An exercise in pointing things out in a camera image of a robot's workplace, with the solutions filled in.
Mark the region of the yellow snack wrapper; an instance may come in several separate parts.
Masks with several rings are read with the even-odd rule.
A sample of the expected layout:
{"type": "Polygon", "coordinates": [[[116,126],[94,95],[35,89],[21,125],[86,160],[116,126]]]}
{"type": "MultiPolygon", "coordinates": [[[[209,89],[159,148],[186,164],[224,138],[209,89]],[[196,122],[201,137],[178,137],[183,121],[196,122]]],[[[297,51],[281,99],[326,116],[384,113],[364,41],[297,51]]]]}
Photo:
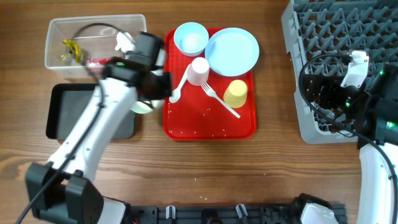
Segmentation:
{"type": "Polygon", "coordinates": [[[66,54],[60,56],[60,60],[66,59],[74,60],[76,63],[81,63],[84,59],[84,51],[74,40],[63,40],[62,44],[68,47],[66,54]]]}

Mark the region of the red silver snack wrapper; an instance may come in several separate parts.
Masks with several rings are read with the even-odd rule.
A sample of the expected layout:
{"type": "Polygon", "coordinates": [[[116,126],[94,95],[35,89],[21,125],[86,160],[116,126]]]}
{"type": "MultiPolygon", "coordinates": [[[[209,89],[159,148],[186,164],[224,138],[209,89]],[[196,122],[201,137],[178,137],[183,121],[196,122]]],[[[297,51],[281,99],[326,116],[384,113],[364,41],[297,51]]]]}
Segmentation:
{"type": "Polygon", "coordinates": [[[99,67],[106,65],[109,61],[111,61],[111,58],[93,58],[86,60],[85,64],[88,67],[99,67]]]}

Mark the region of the white napkin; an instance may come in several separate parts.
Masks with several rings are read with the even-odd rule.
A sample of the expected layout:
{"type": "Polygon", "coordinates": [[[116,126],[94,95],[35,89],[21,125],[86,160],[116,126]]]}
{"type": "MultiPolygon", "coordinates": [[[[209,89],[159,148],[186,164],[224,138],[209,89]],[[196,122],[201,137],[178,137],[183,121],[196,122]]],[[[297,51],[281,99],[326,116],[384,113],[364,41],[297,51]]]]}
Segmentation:
{"type": "Polygon", "coordinates": [[[135,41],[128,32],[119,32],[116,36],[115,50],[123,53],[133,51],[135,49],[135,41]]]}

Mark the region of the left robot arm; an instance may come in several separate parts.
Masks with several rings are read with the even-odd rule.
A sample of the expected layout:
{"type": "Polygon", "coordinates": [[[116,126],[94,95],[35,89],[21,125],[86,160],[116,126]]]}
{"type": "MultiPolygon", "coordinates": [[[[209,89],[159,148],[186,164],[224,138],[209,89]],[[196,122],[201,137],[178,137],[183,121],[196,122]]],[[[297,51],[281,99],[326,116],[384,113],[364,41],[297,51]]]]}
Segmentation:
{"type": "Polygon", "coordinates": [[[166,56],[162,39],[141,32],[132,51],[105,64],[87,107],[63,144],[46,164],[28,168],[29,204],[18,223],[29,212],[52,223],[131,222],[131,206],[101,195],[93,182],[107,145],[132,106],[171,95],[166,56]]]}

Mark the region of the mint green bowl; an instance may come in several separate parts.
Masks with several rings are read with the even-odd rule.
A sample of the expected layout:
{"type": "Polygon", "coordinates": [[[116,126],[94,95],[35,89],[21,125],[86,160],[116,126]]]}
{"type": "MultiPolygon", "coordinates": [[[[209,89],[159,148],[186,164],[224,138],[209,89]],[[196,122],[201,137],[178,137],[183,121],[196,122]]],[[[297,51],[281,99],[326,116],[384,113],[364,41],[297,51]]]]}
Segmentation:
{"type": "Polygon", "coordinates": [[[164,100],[137,101],[131,107],[131,111],[137,114],[151,113],[164,105],[164,100]]]}

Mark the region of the light blue plate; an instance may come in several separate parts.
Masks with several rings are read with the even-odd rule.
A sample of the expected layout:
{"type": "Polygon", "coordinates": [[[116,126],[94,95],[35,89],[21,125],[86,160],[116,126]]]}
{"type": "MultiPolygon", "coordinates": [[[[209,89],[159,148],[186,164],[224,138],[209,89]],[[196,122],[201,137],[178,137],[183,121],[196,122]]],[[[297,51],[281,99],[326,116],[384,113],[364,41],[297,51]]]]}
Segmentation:
{"type": "Polygon", "coordinates": [[[205,48],[210,68],[224,77],[238,77],[250,71],[259,58],[259,44],[248,31],[236,27],[213,34],[205,48]]]}

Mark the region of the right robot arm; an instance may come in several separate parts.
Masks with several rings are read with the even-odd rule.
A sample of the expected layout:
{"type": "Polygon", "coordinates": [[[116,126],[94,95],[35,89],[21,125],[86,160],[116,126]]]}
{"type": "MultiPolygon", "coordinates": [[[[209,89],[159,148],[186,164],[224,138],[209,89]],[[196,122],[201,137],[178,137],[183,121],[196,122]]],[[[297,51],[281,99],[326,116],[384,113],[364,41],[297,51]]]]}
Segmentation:
{"type": "Polygon", "coordinates": [[[386,64],[369,88],[349,95],[338,90],[336,100],[354,120],[354,128],[329,118],[313,105],[323,82],[335,79],[301,70],[298,90],[310,109],[334,126],[358,138],[361,193],[358,223],[397,223],[397,67],[386,64]]]}

